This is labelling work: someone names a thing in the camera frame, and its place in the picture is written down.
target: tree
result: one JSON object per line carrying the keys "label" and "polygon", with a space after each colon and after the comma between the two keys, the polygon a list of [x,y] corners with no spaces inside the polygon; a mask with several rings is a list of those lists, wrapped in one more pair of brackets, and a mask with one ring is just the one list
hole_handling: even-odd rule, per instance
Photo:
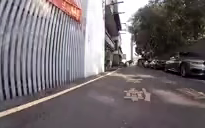
{"label": "tree", "polygon": [[151,0],[130,21],[138,54],[160,55],[205,36],[205,0]]}

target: asphalt road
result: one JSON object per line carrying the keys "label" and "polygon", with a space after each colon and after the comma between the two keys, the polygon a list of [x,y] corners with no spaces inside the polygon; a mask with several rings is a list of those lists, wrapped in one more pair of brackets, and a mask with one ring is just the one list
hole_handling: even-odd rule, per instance
{"label": "asphalt road", "polygon": [[[124,98],[132,88],[138,101]],[[205,81],[124,68],[0,118],[0,128],[205,128]]]}

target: white line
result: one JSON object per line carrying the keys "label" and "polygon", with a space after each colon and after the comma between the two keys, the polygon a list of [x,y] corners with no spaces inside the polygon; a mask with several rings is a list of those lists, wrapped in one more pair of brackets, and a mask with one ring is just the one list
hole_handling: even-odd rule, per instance
{"label": "white line", "polygon": [[151,94],[149,92],[147,92],[145,88],[142,88],[142,91],[143,91],[143,93],[145,95],[145,99],[144,100],[150,102]]}
{"label": "white line", "polygon": [[17,107],[14,107],[14,108],[11,108],[11,109],[8,109],[8,110],[5,110],[5,111],[2,111],[2,112],[0,112],[0,118],[5,117],[5,116],[8,116],[8,115],[13,114],[13,113],[16,113],[16,112],[19,112],[19,111],[22,111],[22,110],[24,110],[24,109],[30,108],[30,107],[35,106],[35,105],[37,105],[37,104],[43,103],[43,102],[45,102],[45,101],[54,99],[54,98],[56,98],[56,97],[58,97],[58,96],[61,96],[61,95],[63,95],[63,94],[66,94],[66,93],[68,93],[68,92],[74,91],[74,90],[76,90],[76,89],[78,89],[78,88],[80,88],[80,87],[83,87],[83,86],[85,86],[85,85],[87,85],[87,84],[89,84],[89,83],[92,83],[92,82],[94,82],[94,81],[96,81],[96,80],[99,80],[99,79],[101,79],[101,78],[103,78],[103,77],[105,77],[105,76],[109,76],[109,75],[111,75],[112,73],[116,72],[117,70],[115,70],[115,71],[113,71],[113,72],[110,72],[110,73],[108,73],[108,74],[106,74],[106,75],[104,75],[104,76],[100,76],[100,77],[95,78],[95,79],[93,79],[93,80],[90,80],[90,81],[87,81],[87,82],[85,82],[85,83],[79,84],[79,85],[77,85],[77,86],[75,86],[75,87],[72,87],[72,88],[69,88],[69,89],[60,91],[60,92],[55,93],[55,94],[53,94],[53,95],[50,95],[50,96],[47,96],[47,97],[44,97],[44,98],[41,98],[41,99],[38,99],[38,100],[35,100],[35,101],[32,101],[32,102],[29,102],[29,103],[26,103],[26,104],[23,104],[23,105],[20,105],[20,106],[17,106]]}

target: overcast sky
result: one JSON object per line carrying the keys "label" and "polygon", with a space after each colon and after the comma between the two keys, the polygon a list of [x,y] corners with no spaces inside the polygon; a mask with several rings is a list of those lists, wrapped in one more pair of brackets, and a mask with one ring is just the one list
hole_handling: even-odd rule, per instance
{"label": "overcast sky", "polygon": [[[141,7],[145,6],[149,0],[118,0],[124,1],[124,3],[119,4],[119,12],[125,12],[120,14],[121,23],[126,23],[130,17]],[[126,54],[127,60],[131,59],[131,35],[129,33],[122,34],[122,50]]]}

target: white metal wall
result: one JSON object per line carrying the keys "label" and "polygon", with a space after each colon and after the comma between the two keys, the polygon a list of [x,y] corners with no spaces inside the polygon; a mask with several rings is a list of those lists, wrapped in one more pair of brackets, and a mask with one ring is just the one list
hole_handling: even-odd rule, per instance
{"label": "white metal wall", "polygon": [[0,101],[84,77],[84,33],[46,0],[0,0]]}
{"label": "white metal wall", "polygon": [[104,26],[102,0],[88,0],[85,38],[85,77],[104,71]]}

